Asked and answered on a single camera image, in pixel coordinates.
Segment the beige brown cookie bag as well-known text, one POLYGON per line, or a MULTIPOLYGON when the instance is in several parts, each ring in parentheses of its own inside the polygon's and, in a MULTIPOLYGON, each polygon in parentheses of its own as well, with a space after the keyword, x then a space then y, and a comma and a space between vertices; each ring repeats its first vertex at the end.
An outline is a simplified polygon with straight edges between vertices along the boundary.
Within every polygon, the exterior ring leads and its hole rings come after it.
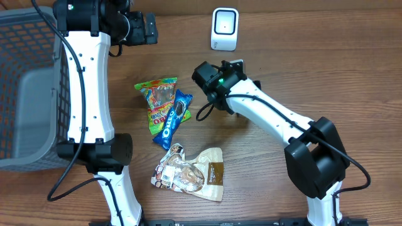
POLYGON ((189 193, 220 202, 224 192, 224 162, 221 148, 208 148, 186 160, 181 144, 174 144, 160 160, 151 177, 157 188, 189 193))

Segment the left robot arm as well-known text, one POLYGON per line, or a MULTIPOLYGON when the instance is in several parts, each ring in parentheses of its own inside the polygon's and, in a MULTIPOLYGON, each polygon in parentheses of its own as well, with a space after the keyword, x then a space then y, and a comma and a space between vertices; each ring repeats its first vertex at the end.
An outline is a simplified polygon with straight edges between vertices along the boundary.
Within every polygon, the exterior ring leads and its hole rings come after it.
POLYGON ((67 140, 57 154, 84 165, 98 182, 109 207, 110 225, 146 225, 129 176, 133 140, 112 125, 107 83, 110 47, 152 45, 158 41, 153 13, 130 9, 130 1, 57 0, 56 34, 65 49, 71 116, 67 140))

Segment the blue Oreo cookie packet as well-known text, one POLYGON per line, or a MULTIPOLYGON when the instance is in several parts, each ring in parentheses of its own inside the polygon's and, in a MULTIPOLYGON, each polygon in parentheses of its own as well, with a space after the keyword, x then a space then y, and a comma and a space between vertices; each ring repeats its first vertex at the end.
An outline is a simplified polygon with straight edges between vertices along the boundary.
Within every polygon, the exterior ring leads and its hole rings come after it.
POLYGON ((193 95, 184 94, 179 89, 176 90, 173 107, 167 113, 163 129, 153 139, 154 143, 159 144, 166 151, 169 150, 173 135, 178 129, 192 99, 193 95))

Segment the green Haribo gummy bag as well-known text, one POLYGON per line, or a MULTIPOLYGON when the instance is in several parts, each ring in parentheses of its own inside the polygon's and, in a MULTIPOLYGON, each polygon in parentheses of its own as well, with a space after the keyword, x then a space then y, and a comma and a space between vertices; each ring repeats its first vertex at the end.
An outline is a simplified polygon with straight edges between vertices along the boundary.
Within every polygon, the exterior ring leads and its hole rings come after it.
MULTIPOLYGON (((149 130, 153 135, 157 135, 163 129, 167 113, 173 107, 176 83, 177 78, 172 77, 138 83, 134 86, 144 95, 148 103, 149 130)), ((183 118, 187 120, 190 116, 191 113, 187 109, 183 118)))

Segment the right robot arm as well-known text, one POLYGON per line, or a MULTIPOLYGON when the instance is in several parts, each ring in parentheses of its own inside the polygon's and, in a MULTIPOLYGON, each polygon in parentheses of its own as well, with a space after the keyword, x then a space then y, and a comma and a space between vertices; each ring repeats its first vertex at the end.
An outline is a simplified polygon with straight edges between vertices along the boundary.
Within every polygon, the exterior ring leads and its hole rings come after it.
POLYGON ((339 201, 350 162, 334 123, 317 121, 293 112, 265 94, 257 81, 247 78, 243 61, 223 61, 221 66, 201 63, 193 81, 210 105, 240 114, 273 136, 283 146, 292 183, 306 196, 310 225, 337 225, 342 221, 339 201))

